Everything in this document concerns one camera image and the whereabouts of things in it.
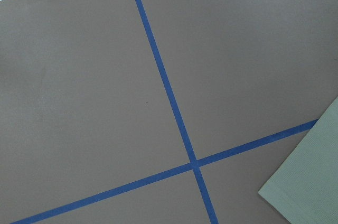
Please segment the green long sleeve shirt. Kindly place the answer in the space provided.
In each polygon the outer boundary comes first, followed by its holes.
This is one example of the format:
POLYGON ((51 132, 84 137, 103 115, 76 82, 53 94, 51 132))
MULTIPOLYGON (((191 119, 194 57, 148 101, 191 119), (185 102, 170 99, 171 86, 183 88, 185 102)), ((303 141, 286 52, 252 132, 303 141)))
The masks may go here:
POLYGON ((337 223, 337 101, 258 191, 290 223, 337 223))

